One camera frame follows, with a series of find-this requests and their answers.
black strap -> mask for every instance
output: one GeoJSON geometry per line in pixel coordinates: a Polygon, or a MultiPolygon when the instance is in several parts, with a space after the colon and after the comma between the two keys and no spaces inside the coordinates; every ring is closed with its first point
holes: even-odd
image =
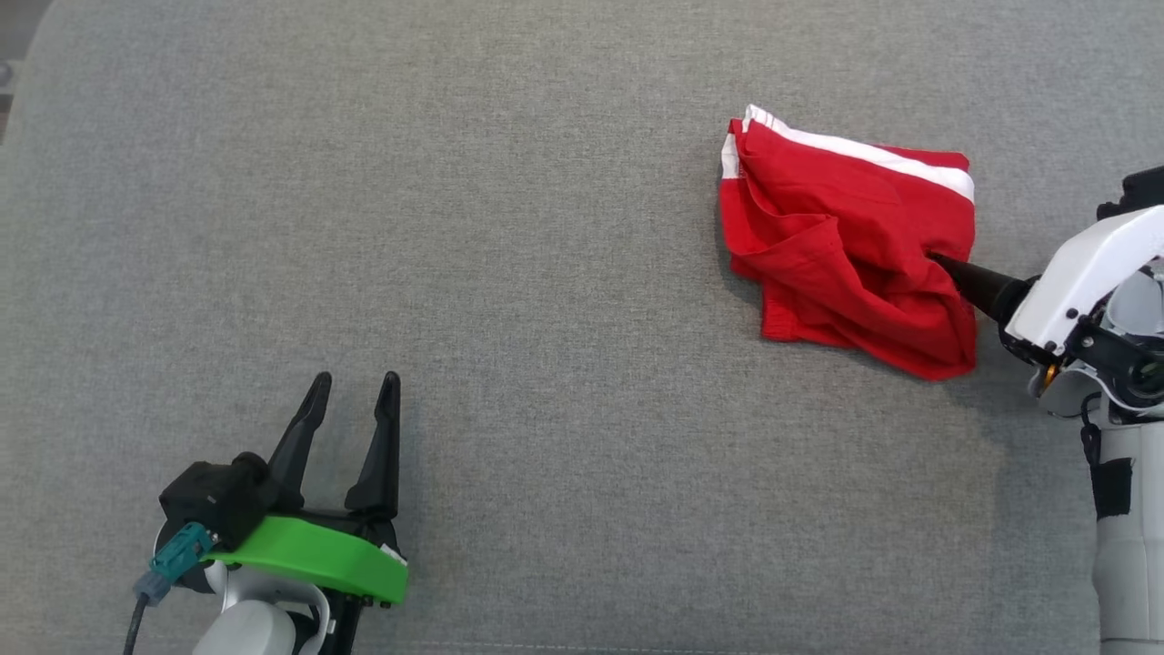
{"type": "Polygon", "coordinates": [[[1095,520],[1107,517],[1120,517],[1131,512],[1131,458],[1123,457],[1100,464],[1099,456],[1103,446],[1103,432],[1091,422],[1087,406],[1098,400],[1100,394],[1091,394],[1084,399],[1079,415],[1084,427],[1079,430],[1079,440],[1084,444],[1084,457],[1091,468],[1092,499],[1095,503],[1095,520]]]}

white stripe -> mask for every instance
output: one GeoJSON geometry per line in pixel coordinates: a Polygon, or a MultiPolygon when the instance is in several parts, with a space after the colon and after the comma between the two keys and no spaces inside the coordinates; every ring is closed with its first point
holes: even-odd
{"type": "Polygon", "coordinates": [[[736,135],[730,131],[723,149],[719,150],[719,162],[724,166],[724,179],[739,177],[739,151],[736,150],[736,135]]]}
{"type": "MultiPolygon", "coordinates": [[[[840,136],[812,134],[810,131],[793,129],[782,120],[760,107],[748,105],[747,111],[744,112],[744,131],[747,131],[747,126],[753,120],[760,121],[761,124],[789,141],[866,161],[903,175],[911,175],[939,186],[945,186],[967,200],[974,201],[974,180],[971,179],[970,173],[961,169],[929,165],[875,145],[850,141],[840,136]]],[[[729,143],[724,143],[721,158],[724,165],[724,179],[732,179],[739,177],[739,154],[736,151],[734,136],[729,134],[728,141],[731,143],[731,147],[729,148],[729,143]]]]}

white plastic housing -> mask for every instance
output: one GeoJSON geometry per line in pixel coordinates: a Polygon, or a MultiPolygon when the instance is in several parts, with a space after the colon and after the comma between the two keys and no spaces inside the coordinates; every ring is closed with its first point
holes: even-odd
{"type": "Polygon", "coordinates": [[[1164,255],[1164,205],[1100,220],[1055,252],[1007,323],[1007,333],[1039,348],[1053,343],[1055,354],[1063,355],[1076,326],[1067,311],[1090,313],[1103,296],[1159,255],[1164,255]]]}

teal connector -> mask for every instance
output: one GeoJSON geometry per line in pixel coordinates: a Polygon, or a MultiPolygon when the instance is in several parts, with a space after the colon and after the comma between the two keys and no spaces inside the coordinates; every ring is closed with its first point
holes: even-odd
{"type": "Polygon", "coordinates": [[[214,540],[201,524],[186,524],[149,562],[155,574],[173,584],[193,569],[214,548],[214,540]]]}

gray fabric surface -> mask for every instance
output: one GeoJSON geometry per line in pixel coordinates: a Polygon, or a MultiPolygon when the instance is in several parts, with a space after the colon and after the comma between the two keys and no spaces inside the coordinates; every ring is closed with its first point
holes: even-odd
{"type": "MultiPolygon", "coordinates": [[[[111,653],[194,460],[404,380],[405,605],[359,653],[1094,653],[1074,425],[758,339],[728,119],[956,149],[1016,273],[1164,157],[1155,0],[61,0],[0,145],[3,653],[111,653]]],[[[215,601],[176,592],[141,653],[215,601]]]]}

